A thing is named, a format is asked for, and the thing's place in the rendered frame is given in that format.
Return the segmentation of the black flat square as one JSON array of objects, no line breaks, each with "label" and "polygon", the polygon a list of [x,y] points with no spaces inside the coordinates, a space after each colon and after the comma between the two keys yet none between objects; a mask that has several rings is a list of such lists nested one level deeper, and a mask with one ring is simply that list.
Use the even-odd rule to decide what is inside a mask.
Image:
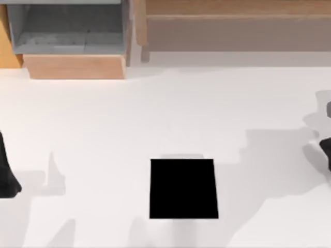
[{"label": "black flat square", "polygon": [[218,219],[212,159],[151,159],[150,219]]}]

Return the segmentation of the pale wooden drawer front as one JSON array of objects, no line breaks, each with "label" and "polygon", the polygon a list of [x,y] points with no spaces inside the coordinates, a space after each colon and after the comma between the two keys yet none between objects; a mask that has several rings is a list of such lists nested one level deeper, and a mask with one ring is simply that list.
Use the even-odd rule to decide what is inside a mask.
[{"label": "pale wooden drawer front", "polygon": [[24,54],[32,79],[124,79],[125,55]]}]

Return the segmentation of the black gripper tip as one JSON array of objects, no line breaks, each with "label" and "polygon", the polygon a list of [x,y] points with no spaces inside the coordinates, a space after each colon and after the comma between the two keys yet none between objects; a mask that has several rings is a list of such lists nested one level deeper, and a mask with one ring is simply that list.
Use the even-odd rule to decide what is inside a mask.
[{"label": "black gripper tip", "polygon": [[319,146],[327,156],[328,170],[331,172],[331,137],[321,140]]},{"label": "black gripper tip", "polygon": [[3,135],[0,132],[0,198],[14,198],[21,191],[22,186],[10,168]]}]

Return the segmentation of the wooden cupboard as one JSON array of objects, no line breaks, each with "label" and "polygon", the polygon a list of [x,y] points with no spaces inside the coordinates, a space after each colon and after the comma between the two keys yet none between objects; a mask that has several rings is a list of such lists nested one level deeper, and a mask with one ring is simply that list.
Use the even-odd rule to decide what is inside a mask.
[{"label": "wooden cupboard", "polygon": [[0,69],[18,69],[22,65],[22,54],[12,50],[7,6],[0,4]]}]

